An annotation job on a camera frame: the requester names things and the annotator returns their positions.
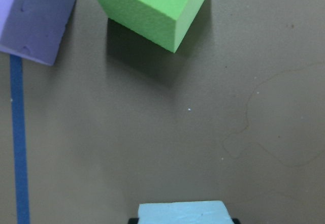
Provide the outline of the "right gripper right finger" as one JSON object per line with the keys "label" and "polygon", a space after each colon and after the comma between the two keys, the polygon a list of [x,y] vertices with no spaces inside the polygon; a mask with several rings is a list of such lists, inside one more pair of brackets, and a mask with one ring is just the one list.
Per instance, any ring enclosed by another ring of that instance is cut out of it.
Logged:
{"label": "right gripper right finger", "polygon": [[233,218],[232,221],[233,221],[234,224],[240,224],[240,221],[237,218]]}

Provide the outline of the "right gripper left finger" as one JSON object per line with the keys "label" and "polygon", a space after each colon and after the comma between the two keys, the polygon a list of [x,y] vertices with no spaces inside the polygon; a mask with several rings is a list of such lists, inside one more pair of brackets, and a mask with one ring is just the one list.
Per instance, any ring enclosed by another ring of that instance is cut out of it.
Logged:
{"label": "right gripper left finger", "polygon": [[128,224],[138,224],[138,223],[139,223],[139,218],[133,217],[128,220]]}

